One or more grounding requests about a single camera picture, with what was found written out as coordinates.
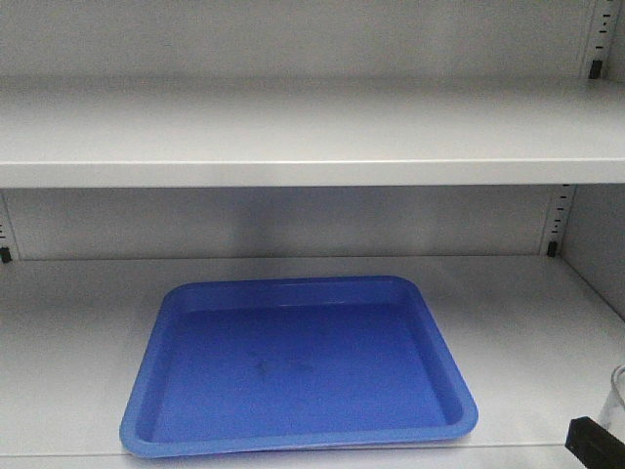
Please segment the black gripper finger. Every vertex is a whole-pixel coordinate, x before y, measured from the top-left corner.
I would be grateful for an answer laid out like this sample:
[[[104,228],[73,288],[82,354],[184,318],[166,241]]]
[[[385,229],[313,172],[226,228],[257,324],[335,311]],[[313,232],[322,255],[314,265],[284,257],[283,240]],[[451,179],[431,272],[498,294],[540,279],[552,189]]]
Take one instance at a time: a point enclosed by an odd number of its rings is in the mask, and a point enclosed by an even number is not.
[[[564,445],[586,468],[624,467],[624,443],[588,416],[570,420]]]

